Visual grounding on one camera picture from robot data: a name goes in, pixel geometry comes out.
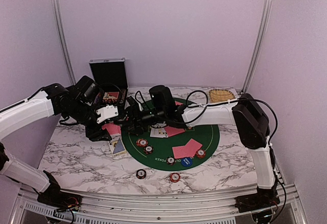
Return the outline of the orange-red 5 chip stack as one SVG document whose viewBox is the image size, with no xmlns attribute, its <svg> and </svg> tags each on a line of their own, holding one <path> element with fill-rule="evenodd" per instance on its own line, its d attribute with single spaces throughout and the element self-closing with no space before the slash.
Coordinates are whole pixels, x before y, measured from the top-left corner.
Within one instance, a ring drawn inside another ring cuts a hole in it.
<svg viewBox="0 0 327 224">
<path fill-rule="evenodd" d="M 170 181 L 173 183 L 179 182 L 180 181 L 180 174 L 179 173 L 171 173 L 170 174 Z"/>
</svg>

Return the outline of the red card mat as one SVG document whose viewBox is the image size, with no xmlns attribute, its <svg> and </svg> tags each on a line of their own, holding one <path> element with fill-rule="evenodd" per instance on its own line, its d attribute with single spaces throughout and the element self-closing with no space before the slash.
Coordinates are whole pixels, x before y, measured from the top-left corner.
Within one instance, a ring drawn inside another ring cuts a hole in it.
<svg viewBox="0 0 327 224">
<path fill-rule="evenodd" d="M 175 159 L 191 157 L 190 150 L 187 146 L 175 146 L 172 147 L 172 151 Z"/>
<path fill-rule="evenodd" d="M 175 127 L 167 126 L 165 127 L 165 132 L 167 133 L 168 137 L 172 137 L 184 133 L 185 130 L 183 128 L 175 128 Z"/>
</svg>

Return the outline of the red card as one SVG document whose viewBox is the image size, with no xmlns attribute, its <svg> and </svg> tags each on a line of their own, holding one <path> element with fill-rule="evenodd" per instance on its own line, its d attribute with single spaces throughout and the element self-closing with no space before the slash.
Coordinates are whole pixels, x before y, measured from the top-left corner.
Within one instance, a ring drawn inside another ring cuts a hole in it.
<svg viewBox="0 0 327 224">
<path fill-rule="evenodd" d="M 181 103 L 181 102 L 179 102 L 179 101 L 175 101 L 175 104 L 176 104 L 177 106 L 183 105 L 183 103 Z"/>
<path fill-rule="evenodd" d="M 202 144 L 194 139 L 190 139 L 185 145 L 185 151 L 188 156 L 194 156 L 201 149 Z"/>
</svg>

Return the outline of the dark 100 chips mat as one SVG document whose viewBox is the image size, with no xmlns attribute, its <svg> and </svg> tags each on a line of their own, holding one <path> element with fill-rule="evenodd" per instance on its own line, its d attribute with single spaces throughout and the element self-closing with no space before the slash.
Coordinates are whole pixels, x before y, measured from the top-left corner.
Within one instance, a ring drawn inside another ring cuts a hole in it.
<svg viewBox="0 0 327 224">
<path fill-rule="evenodd" d="M 153 151 L 154 151 L 154 148 L 151 145 L 148 145 L 148 146 L 144 147 L 144 153 L 145 154 L 151 154 L 151 153 L 153 153 Z"/>
<path fill-rule="evenodd" d="M 172 156 L 167 157 L 167 159 L 166 159 L 166 163 L 167 163 L 168 165 L 174 165 L 175 162 L 176 162 L 176 160 L 175 160 L 175 158 L 172 157 Z"/>
</svg>

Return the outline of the dark red 100 chip stack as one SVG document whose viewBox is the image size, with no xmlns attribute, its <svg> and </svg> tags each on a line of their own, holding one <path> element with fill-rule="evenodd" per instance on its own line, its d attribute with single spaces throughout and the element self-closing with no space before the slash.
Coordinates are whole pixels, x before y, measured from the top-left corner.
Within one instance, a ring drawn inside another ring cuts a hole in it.
<svg viewBox="0 0 327 224">
<path fill-rule="evenodd" d="M 146 177 L 147 173 L 144 169 L 139 169 L 136 171 L 136 177 L 138 179 L 144 179 Z"/>
</svg>

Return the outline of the dark 100 chips bottom mat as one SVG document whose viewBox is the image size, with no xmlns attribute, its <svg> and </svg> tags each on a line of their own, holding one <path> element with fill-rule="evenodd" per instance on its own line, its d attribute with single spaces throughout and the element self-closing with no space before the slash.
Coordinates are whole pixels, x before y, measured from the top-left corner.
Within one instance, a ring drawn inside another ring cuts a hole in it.
<svg viewBox="0 0 327 224">
<path fill-rule="evenodd" d="M 168 165 L 174 165 L 175 162 L 176 162 L 176 160 L 175 160 L 175 158 L 172 157 L 172 156 L 167 157 L 167 159 L 166 159 L 166 163 L 167 163 Z"/>
</svg>

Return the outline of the red chip stack mat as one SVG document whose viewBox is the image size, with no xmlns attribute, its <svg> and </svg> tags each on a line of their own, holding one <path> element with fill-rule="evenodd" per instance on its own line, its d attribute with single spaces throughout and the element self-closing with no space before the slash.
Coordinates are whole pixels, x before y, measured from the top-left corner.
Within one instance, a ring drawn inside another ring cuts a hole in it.
<svg viewBox="0 0 327 224">
<path fill-rule="evenodd" d="M 196 151 L 196 156 L 200 159 L 204 158 L 206 156 L 206 151 L 203 149 L 199 149 Z"/>
<path fill-rule="evenodd" d="M 136 145 L 138 147 L 146 147 L 146 146 L 148 146 L 148 141 L 146 139 L 143 139 L 143 138 L 137 139 L 136 140 Z"/>
</svg>

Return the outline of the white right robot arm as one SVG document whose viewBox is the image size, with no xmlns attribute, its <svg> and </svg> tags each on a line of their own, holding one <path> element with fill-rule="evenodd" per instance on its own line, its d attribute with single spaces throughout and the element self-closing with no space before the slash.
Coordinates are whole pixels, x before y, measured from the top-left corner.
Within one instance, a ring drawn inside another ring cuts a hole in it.
<svg viewBox="0 0 327 224">
<path fill-rule="evenodd" d="M 177 105 L 171 91 L 164 85 L 149 90 L 153 107 L 142 109 L 137 100 L 128 97 L 126 119 L 122 131 L 133 135 L 143 134 L 149 126 L 165 123 L 174 128 L 200 125 L 234 125 L 241 143 L 250 151 L 257 175 L 257 192 L 237 197 L 238 206 L 254 203 L 263 208 L 271 203 L 279 203 L 277 196 L 278 178 L 275 173 L 275 156 L 270 145 L 273 132 L 269 119 L 261 109 L 261 100 L 244 93 L 238 99 L 204 105 L 187 103 Z"/>
</svg>

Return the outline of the red-backed playing card deck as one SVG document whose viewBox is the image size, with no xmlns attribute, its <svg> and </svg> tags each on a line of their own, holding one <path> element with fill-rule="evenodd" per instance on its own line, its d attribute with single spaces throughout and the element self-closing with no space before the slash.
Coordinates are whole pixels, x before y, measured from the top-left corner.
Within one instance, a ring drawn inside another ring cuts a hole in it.
<svg viewBox="0 0 327 224">
<path fill-rule="evenodd" d="M 120 135 L 121 127 L 113 123 L 107 123 L 102 126 L 103 130 L 106 130 L 110 135 Z"/>
</svg>

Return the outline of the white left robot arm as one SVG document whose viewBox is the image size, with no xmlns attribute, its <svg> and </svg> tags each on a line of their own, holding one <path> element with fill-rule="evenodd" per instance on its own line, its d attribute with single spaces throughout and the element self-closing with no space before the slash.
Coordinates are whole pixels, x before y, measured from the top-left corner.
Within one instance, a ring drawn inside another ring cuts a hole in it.
<svg viewBox="0 0 327 224">
<path fill-rule="evenodd" d="M 73 118 L 85 126 L 91 141 L 111 139 L 103 130 L 104 122 L 118 115 L 116 106 L 99 107 L 102 90 L 93 82 L 63 87 L 58 83 L 41 88 L 31 97 L 1 110 L 1 139 L 43 118 L 61 114 Z M 13 156 L 1 146 L 1 174 L 35 189 L 38 201 L 63 207 L 73 194 L 64 193 L 55 178 L 46 171 L 38 170 Z"/>
</svg>

